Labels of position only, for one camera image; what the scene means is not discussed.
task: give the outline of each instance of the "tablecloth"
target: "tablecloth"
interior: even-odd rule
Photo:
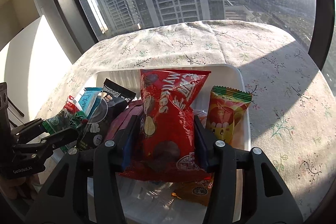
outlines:
[[[198,21],[104,40],[78,59],[37,117],[56,115],[67,96],[99,71],[220,63],[237,67],[246,91],[253,93],[251,145],[269,157],[306,219],[335,178],[336,102],[310,56],[277,27]],[[44,176],[53,168],[51,161],[46,165]]]

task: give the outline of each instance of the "white plastic tray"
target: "white plastic tray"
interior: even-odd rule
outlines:
[[[160,68],[179,68],[194,70],[210,70],[211,74],[202,87],[199,95],[192,103],[193,109],[207,111],[210,99],[210,90],[214,85],[228,86],[245,91],[243,78],[239,70],[227,64],[197,65],[197,66],[164,66]],[[122,69],[99,72],[92,76],[84,87],[103,86],[106,78],[124,86],[140,96],[140,70],[141,68]],[[248,110],[243,119],[235,127],[232,140],[235,148],[250,150],[251,133]],[[63,156],[61,150],[56,150],[52,158],[59,162]],[[173,199],[171,193],[174,185],[168,183],[152,183],[131,180],[117,176],[120,200],[126,218],[142,224],[201,224],[206,207],[198,203]],[[236,203],[234,221],[240,219],[242,202],[242,172],[237,170]],[[88,194],[93,196],[93,179],[88,178]]]

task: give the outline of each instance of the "silver bolt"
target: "silver bolt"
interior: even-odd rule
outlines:
[[[224,147],[225,143],[223,141],[216,141],[216,145],[219,147]]]
[[[107,147],[114,146],[114,141],[112,141],[112,140],[106,141],[105,146],[107,146]]]
[[[260,155],[262,152],[262,150],[259,148],[259,147],[255,147],[253,148],[253,153],[257,154],[257,155]]]
[[[70,148],[68,152],[70,155],[74,155],[77,153],[77,149],[73,147],[73,148]]]

